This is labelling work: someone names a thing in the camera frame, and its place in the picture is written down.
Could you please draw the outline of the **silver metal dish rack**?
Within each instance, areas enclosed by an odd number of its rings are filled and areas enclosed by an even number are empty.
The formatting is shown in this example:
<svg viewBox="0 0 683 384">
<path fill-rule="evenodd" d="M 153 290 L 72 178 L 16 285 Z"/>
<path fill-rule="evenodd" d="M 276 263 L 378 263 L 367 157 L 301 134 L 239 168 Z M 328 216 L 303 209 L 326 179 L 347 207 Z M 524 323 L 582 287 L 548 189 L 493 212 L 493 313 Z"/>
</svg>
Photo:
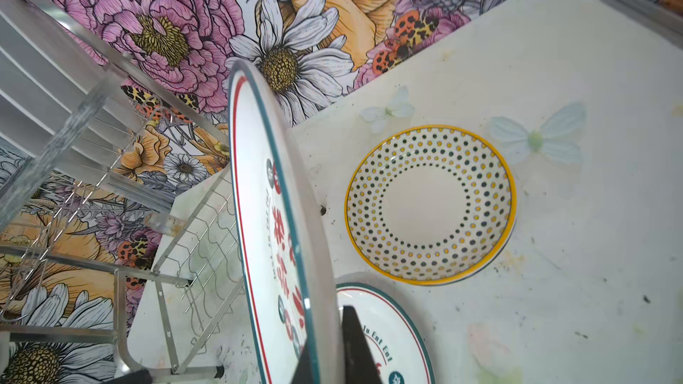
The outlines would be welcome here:
<svg viewBox="0 0 683 384">
<path fill-rule="evenodd" d="M 199 250 L 154 263 L 188 223 L 180 190 L 228 162 L 224 112 L 172 94 L 50 0 L 1 0 L 1 380 L 4 383 L 214 382 L 200 364 L 220 326 L 194 304 L 188 348 L 170 292 L 190 303 L 208 278 Z"/>
</svg>

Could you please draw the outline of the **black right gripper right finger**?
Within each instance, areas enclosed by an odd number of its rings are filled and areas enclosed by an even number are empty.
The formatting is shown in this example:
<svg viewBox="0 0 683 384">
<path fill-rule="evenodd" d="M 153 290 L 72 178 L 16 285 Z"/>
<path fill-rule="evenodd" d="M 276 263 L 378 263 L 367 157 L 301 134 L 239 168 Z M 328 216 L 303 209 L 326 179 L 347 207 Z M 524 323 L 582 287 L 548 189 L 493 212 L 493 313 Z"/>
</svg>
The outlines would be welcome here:
<svg viewBox="0 0 683 384">
<path fill-rule="evenodd" d="M 366 342 L 359 316 L 352 306 L 343 307 L 341 319 L 346 384 L 382 384 Z"/>
</svg>

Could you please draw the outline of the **white plate yellow rim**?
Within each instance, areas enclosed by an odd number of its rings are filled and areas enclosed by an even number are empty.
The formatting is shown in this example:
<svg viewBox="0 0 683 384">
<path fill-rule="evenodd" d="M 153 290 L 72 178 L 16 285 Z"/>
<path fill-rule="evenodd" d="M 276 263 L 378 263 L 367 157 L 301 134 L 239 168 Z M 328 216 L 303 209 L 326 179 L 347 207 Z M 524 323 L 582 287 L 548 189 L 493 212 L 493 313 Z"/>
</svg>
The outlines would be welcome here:
<svg viewBox="0 0 683 384">
<path fill-rule="evenodd" d="M 359 256 L 398 282 L 441 286 L 473 277 L 508 244 L 517 188 L 503 155 L 475 133 L 420 126 L 360 161 L 346 191 Z"/>
</svg>

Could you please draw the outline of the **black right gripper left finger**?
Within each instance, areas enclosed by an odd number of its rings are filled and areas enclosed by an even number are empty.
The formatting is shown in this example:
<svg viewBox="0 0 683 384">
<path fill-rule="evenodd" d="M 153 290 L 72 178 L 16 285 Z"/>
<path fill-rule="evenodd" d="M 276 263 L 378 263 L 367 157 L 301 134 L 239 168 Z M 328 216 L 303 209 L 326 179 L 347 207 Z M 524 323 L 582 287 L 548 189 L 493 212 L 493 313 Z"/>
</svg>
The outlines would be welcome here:
<svg viewBox="0 0 683 384">
<path fill-rule="evenodd" d="M 295 369 L 295 374 L 291 380 L 291 384 L 313 384 L 313 374 L 311 371 L 311 355 L 309 348 L 304 346 L 298 364 Z"/>
</svg>

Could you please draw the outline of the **white plate red floral pattern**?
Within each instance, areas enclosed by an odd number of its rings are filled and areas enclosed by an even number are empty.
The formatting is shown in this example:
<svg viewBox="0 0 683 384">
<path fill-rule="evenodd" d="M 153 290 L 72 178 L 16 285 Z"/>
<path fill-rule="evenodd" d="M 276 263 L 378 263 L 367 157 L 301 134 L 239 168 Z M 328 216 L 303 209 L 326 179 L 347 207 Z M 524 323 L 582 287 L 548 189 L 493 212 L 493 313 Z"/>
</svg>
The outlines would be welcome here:
<svg viewBox="0 0 683 384">
<path fill-rule="evenodd" d="M 414 321 L 387 293 L 361 283 L 339 284 L 340 308 L 350 306 L 383 383 L 434 383 L 429 352 Z"/>
</svg>

